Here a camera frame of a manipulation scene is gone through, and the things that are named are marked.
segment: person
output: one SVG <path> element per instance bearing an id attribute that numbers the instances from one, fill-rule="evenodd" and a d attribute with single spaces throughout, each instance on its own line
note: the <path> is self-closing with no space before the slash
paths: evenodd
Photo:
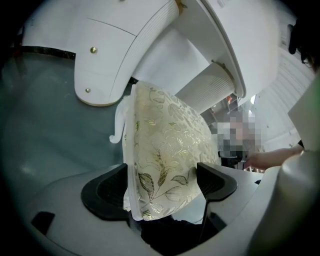
<path id="1" fill-rule="evenodd" d="M 299 155 L 304 150 L 304 145 L 299 143 L 291 148 L 281 148 L 271 152 L 255 152 L 244 163 L 244 169 L 249 167 L 265 171 L 270 167 L 281 166 L 288 158 Z"/>

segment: hand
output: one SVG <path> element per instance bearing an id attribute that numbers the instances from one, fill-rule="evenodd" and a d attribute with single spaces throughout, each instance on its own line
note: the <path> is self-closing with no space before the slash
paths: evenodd
<path id="1" fill-rule="evenodd" d="M 244 167 L 243 167 L 243 170 L 245 171 L 248 171 L 247 169 L 251 166 L 254 166 L 255 162 L 256 162 L 256 158 L 257 158 L 257 155 L 254 153 L 252 154 L 251 156 L 249 156 L 247 158 L 247 160 L 245 161 L 244 163 Z"/>

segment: cream pillowcase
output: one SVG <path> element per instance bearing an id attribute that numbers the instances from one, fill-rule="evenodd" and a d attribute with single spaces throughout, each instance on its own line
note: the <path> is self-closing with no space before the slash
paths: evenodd
<path id="1" fill-rule="evenodd" d="M 177 97 L 138 82 L 131 93 L 124 135 L 132 216 L 169 216 L 201 193 L 198 162 L 219 164 L 205 120 Z"/>

